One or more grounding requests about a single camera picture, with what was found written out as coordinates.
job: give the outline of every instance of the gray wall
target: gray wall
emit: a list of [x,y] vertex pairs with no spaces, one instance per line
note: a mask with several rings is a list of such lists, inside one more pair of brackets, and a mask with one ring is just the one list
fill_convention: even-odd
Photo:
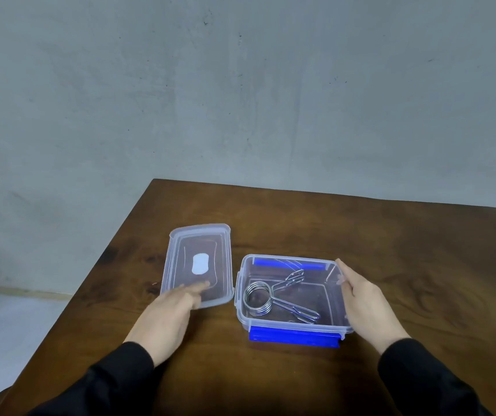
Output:
[[496,0],[0,0],[0,286],[153,177],[496,206]]

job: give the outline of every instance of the person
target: person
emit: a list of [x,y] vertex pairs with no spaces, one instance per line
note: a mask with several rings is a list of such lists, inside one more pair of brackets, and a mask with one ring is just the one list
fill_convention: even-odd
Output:
[[[404,415],[487,415],[472,387],[456,377],[402,327],[381,289],[337,259],[348,320],[380,354],[378,371]],[[148,414],[145,398],[163,363],[178,349],[190,311],[207,285],[161,294],[141,314],[124,343],[31,416]]]

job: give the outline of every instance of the wooden table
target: wooden table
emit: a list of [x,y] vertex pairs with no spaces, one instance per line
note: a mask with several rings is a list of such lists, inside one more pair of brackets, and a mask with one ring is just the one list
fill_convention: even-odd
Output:
[[[117,347],[158,294],[171,230],[215,222],[232,229],[233,274],[250,253],[340,256],[382,288],[410,335],[496,414],[496,209],[154,180],[0,416],[57,395]],[[230,302],[193,313],[155,412],[395,413],[377,361],[355,334],[340,349],[250,342]]]

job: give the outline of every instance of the black shirt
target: black shirt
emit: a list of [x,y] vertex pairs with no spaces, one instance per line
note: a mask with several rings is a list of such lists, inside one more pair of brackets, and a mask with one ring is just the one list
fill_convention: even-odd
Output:
[[[31,416],[149,414],[163,368],[136,343],[123,343]],[[404,415],[489,415],[472,387],[421,343],[403,339],[379,360],[379,375]]]

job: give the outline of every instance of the hand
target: hand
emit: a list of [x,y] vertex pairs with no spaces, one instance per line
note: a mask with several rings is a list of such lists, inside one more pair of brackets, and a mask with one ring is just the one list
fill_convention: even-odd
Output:
[[354,331],[380,354],[394,342],[409,338],[379,286],[353,271],[339,258],[337,265],[346,277],[341,285],[342,295]]
[[201,303],[200,293],[209,282],[180,286],[159,295],[136,320],[125,342],[140,344],[154,361],[166,361],[182,343],[190,311]]

